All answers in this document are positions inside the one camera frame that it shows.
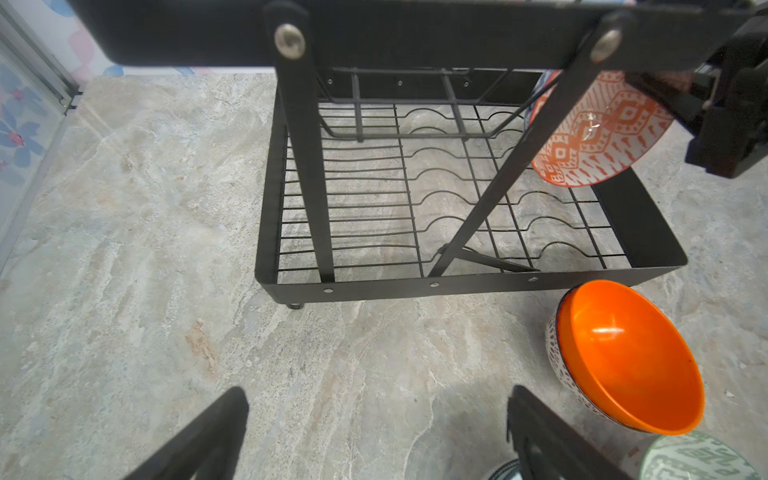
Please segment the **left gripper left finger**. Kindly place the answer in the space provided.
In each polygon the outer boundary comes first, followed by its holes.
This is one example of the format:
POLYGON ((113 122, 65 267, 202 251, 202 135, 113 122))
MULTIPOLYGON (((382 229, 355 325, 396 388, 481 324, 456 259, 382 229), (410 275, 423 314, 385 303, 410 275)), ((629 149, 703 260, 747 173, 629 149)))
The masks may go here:
POLYGON ((129 479, 232 479, 249 414, 245 391, 228 389, 145 460, 129 479))

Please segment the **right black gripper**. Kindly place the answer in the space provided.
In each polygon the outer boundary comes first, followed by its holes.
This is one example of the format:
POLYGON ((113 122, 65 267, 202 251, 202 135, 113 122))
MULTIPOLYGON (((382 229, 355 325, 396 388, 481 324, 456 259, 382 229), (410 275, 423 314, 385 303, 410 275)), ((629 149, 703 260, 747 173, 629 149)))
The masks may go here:
POLYGON ((660 104, 690 134, 685 162, 735 179, 767 157, 767 13, 757 12, 705 62, 691 90, 658 75, 629 84, 660 104))

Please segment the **orange bowl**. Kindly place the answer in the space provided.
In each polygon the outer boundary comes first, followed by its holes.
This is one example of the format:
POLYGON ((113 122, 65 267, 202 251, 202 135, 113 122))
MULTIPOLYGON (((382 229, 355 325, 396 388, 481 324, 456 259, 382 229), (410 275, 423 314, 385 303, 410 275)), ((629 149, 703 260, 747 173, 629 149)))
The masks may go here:
POLYGON ((677 436, 699 425, 706 405, 700 369, 680 332, 647 298, 594 280, 569 290, 554 317, 571 376, 621 426, 677 436))

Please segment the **red patterned bowl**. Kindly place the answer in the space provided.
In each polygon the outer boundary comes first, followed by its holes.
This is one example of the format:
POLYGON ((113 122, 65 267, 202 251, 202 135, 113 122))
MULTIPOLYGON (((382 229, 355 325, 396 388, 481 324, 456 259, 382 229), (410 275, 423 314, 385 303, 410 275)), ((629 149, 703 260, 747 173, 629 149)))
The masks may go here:
POLYGON ((536 154, 532 167, 550 184, 592 186, 627 170, 666 133, 673 116, 603 71, 536 154))

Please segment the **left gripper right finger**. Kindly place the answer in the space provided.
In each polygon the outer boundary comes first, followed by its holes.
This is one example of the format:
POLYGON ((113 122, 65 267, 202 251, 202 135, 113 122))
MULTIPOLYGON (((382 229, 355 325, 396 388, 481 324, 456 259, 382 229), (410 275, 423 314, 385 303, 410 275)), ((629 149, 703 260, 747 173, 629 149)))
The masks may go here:
POLYGON ((507 436, 523 479, 630 478, 523 385, 508 400, 507 436))

